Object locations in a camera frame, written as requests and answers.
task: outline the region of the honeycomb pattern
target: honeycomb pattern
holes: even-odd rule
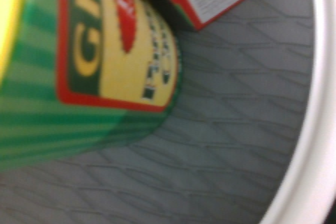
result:
[[[247,0],[178,35],[185,86],[163,128],[130,147],[4,173],[4,224],[259,224],[307,110],[313,2]]]

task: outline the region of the can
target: can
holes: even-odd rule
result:
[[[0,169],[145,138],[172,112],[182,72],[178,41],[148,1],[7,4]]]

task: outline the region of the label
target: label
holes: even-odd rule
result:
[[[61,0],[61,8],[62,102],[163,112],[178,82],[178,47],[148,2]]]
[[[203,23],[208,23],[241,0],[190,0]]]

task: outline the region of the white rim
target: white rim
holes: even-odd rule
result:
[[[314,0],[316,61],[302,136],[262,224],[322,224],[336,193],[336,0]]]

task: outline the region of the red label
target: red label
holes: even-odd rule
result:
[[[124,48],[130,52],[134,46],[137,19],[136,19],[136,3],[134,0],[118,0],[119,4],[119,19],[124,37]]]

